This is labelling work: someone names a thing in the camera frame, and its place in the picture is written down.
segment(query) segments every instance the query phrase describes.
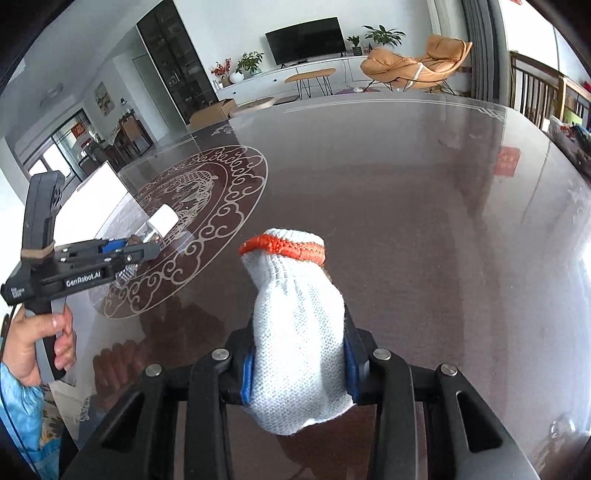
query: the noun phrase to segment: ceiling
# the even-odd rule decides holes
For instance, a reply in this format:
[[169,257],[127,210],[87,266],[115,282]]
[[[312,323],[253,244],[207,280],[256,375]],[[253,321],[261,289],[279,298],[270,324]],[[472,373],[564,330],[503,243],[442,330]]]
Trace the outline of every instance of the ceiling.
[[[82,97],[102,63],[133,42],[135,24],[159,0],[76,0],[37,38],[0,98],[0,137],[12,146],[39,120]],[[63,91],[41,101],[58,84]]]

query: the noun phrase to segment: sliding glass door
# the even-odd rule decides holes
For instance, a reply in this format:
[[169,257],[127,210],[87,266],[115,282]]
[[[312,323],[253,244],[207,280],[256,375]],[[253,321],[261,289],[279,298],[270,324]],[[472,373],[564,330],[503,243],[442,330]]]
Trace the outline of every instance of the sliding glass door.
[[56,170],[62,172],[68,180],[70,180],[70,177],[75,176],[68,161],[51,138],[24,163],[24,167],[31,177],[35,173]]
[[31,176],[59,170],[66,177],[66,184],[74,178],[82,181],[86,174],[80,163],[87,155],[84,146],[92,140],[93,134],[88,117],[80,110],[53,132],[23,166]]

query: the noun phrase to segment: finger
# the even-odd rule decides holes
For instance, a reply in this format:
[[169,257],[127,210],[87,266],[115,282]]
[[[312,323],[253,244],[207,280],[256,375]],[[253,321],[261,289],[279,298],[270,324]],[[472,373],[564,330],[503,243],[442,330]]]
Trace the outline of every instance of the finger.
[[64,370],[65,370],[66,372],[69,372],[69,371],[70,371],[70,369],[71,369],[71,368],[74,366],[74,364],[75,364],[75,363],[76,363],[76,360],[74,360],[74,361],[72,361],[72,362],[68,363],[68,364],[67,364],[67,365],[64,367]]
[[14,324],[16,334],[21,342],[33,345],[37,340],[55,335],[66,324],[65,317],[60,313],[47,313],[22,318]]
[[109,349],[105,348],[100,353],[100,364],[102,366],[103,373],[105,374],[107,382],[109,383],[109,386],[116,390],[119,390],[121,388],[121,385],[119,383],[119,380],[117,380],[115,370],[113,370],[112,352]]
[[66,365],[74,364],[76,362],[76,352],[73,348],[67,350],[64,354],[56,357],[55,365],[57,369],[62,369]]
[[148,365],[148,361],[146,360],[147,356],[148,355],[146,344],[140,343],[138,345],[138,349],[135,351],[134,354],[133,366],[136,374],[139,375],[142,371],[144,371],[144,368],[146,368],[146,366]]
[[17,314],[12,319],[12,324],[22,321],[22,319],[25,318],[25,313],[26,313],[26,309],[25,309],[24,305],[21,305],[17,311]]
[[129,365],[131,362],[134,361],[134,353],[137,350],[137,348],[138,344],[135,343],[133,340],[127,340],[123,344],[122,357],[125,365]]
[[96,355],[92,359],[92,366],[95,370],[95,383],[97,385],[102,385],[104,387],[108,387],[109,381],[107,380],[107,377],[105,375],[105,372],[103,371],[102,365],[100,364],[100,356],[99,355]]
[[62,353],[64,353],[66,350],[68,350],[70,347],[73,346],[73,342],[72,342],[72,337],[63,334],[61,337],[59,337],[54,346],[54,352],[56,353],[56,355],[61,355]]
[[123,346],[120,343],[114,344],[112,352],[112,365],[119,380],[119,385],[125,385],[129,379],[127,375],[127,364],[124,362]]
[[64,303],[64,318],[66,320],[66,325],[64,327],[64,333],[67,335],[71,335],[72,332],[74,331],[74,329],[73,329],[74,318],[72,316],[72,311],[70,310],[70,307],[65,303]]

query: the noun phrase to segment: blue sleeve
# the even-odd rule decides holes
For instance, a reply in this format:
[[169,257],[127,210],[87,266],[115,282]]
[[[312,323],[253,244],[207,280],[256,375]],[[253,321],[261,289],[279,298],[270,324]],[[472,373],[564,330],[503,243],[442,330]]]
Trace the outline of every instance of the blue sleeve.
[[0,364],[0,379],[0,388],[2,388],[5,402],[4,405],[0,404],[0,419],[12,437],[14,445],[30,464],[8,420],[7,412],[43,480],[57,480],[60,439],[52,440],[42,449],[39,448],[43,423],[43,390],[41,387],[23,387],[4,363]]

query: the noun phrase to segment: wooden railing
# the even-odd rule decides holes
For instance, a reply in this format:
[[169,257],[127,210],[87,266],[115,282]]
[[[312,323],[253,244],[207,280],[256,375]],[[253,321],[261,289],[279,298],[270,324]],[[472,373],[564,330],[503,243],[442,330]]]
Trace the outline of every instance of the wooden railing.
[[544,63],[516,51],[511,56],[511,106],[542,128],[550,115],[564,120],[566,109],[590,124],[591,93]]

